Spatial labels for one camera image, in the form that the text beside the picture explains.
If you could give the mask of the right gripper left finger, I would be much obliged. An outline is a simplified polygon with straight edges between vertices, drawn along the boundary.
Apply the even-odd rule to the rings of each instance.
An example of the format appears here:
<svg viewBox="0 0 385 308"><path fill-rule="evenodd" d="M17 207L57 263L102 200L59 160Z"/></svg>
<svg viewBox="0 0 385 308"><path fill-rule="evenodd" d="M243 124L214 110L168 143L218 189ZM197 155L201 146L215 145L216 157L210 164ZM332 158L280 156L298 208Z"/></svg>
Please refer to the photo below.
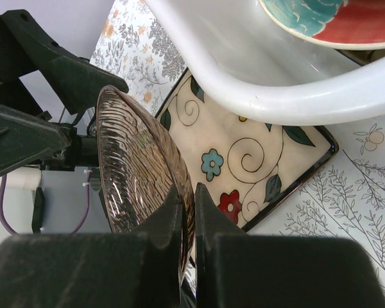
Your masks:
<svg viewBox="0 0 385 308"><path fill-rule="evenodd" d="M175 187L127 234L14 235L0 244L0 307L179 307Z"/></svg>

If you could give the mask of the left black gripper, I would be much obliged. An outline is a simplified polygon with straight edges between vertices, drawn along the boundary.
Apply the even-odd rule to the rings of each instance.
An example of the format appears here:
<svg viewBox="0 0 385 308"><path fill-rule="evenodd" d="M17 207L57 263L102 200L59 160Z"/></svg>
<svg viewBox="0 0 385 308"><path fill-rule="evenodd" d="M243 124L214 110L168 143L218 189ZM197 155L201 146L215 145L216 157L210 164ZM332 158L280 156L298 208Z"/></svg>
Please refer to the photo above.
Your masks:
<svg viewBox="0 0 385 308"><path fill-rule="evenodd" d="M96 106L106 85L129 91L124 79L59 45L28 11L8 10L1 19L70 114ZM0 177L27 166L57 171L98 166L95 137L78 135L72 121L50 120L20 79L0 84Z"/></svg>

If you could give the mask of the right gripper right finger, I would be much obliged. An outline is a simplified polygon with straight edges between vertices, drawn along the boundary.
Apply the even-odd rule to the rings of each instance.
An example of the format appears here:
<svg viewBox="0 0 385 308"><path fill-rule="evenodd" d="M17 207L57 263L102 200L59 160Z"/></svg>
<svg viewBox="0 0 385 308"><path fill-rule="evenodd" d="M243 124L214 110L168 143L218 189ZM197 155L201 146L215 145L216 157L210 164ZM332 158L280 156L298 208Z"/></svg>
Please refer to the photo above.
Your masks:
<svg viewBox="0 0 385 308"><path fill-rule="evenodd" d="M363 247L335 237L248 235L195 192L198 307L385 307Z"/></svg>

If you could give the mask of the clear pink glass plate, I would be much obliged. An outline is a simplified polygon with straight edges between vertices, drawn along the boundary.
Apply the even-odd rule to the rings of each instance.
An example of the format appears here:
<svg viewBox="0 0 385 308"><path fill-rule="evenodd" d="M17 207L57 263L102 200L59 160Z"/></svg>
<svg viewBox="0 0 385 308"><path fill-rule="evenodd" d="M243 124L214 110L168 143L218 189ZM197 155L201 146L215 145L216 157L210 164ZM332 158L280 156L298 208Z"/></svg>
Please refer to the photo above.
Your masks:
<svg viewBox="0 0 385 308"><path fill-rule="evenodd" d="M180 150L169 132L128 94L112 85L96 109L99 171L110 227L128 233L151 216L171 187L183 206L179 277L193 248L194 191Z"/></svg>

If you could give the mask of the square cream floral plate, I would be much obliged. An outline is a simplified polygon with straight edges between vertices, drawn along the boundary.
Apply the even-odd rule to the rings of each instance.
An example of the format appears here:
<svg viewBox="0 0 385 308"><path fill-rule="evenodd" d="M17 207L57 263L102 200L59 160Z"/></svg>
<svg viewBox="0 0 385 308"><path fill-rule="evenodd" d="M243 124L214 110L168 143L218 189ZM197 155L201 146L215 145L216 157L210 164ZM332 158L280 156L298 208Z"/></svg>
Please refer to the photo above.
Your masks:
<svg viewBox="0 0 385 308"><path fill-rule="evenodd" d="M323 126L280 126L218 105L184 71L157 119L178 146L194 184L217 208L251 230L312 177L339 146Z"/></svg>

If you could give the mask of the red rimmed round plate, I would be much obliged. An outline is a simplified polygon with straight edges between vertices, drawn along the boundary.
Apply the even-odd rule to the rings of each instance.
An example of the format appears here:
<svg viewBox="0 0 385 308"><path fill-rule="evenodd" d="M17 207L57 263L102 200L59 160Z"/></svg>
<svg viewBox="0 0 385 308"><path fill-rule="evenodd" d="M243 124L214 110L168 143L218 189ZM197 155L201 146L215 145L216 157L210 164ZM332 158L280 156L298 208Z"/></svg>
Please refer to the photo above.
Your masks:
<svg viewBox="0 0 385 308"><path fill-rule="evenodd" d="M333 49L385 49L385 1L259 3L275 24L302 40Z"/></svg>

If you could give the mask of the black square floral plate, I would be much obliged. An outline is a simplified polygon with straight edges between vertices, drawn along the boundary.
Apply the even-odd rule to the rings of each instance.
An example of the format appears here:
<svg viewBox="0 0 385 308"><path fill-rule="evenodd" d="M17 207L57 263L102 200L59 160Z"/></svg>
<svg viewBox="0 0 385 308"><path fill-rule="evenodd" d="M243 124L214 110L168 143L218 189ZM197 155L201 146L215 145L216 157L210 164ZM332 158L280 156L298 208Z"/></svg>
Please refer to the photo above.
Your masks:
<svg viewBox="0 0 385 308"><path fill-rule="evenodd" d="M338 52L360 66L368 65L385 57L385 49L370 51L338 50Z"/></svg>

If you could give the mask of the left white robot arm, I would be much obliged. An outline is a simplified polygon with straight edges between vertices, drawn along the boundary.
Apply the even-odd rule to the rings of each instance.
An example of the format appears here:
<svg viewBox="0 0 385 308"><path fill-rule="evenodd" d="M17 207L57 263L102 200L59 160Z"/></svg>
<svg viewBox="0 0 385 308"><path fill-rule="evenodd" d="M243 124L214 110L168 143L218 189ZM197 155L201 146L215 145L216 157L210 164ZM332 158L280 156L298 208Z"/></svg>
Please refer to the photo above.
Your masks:
<svg viewBox="0 0 385 308"><path fill-rule="evenodd" d="M81 119L97 104L100 90L126 82L75 56L51 38L26 10L0 15L0 185L34 190L43 170L96 167L96 138L75 124L56 123L21 81L38 71L68 113Z"/></svg>

